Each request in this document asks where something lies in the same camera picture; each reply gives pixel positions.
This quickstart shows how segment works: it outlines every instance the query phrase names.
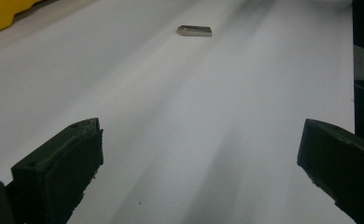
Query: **white surface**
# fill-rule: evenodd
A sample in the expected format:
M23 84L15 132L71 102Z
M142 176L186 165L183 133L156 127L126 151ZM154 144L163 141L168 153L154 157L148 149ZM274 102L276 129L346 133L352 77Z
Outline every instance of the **white surface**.
M0 180L98 117L105 165L68 223L353 223L296 159L354 130L351 2L62 0L0 32ZM213 37L175 33L211 26Z

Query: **yellow object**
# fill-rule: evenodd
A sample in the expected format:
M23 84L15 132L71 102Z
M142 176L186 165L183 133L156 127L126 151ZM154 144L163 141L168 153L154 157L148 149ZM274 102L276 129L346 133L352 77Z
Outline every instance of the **yellow object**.
M14 15L30 8L41 0L0 0L0 30L13 22Z

